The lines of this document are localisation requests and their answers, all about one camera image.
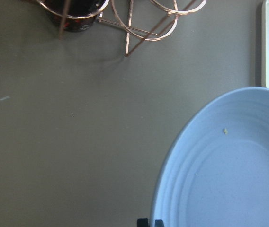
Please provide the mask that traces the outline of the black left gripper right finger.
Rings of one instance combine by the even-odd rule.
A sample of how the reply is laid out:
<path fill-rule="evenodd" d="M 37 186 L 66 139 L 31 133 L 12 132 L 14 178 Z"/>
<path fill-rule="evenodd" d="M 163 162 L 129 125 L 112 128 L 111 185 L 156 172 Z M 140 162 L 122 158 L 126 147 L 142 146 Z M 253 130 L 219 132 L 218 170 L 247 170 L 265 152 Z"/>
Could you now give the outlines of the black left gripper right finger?
<path fill-rule="evenodd" d="M 155 220 L 155 222 L 154 222 L 154 226 L 155 226 L 155 227 L 164 227 L 164 222 L 163 222 L 163 220 L 161 220 L 161 219 L 157 219 L 157 220 Z"/>

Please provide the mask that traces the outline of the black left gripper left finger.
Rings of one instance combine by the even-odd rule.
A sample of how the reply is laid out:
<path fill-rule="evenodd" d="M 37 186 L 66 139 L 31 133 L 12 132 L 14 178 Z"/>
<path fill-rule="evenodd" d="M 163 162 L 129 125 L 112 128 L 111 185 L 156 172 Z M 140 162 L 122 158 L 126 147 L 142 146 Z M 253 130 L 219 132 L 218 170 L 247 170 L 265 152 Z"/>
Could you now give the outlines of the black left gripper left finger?
<path fill-rule="evenodd" d="M 147 218 L 139 218 L 136 221 L 137 227 L 148 227 L 148 219 Z"/>

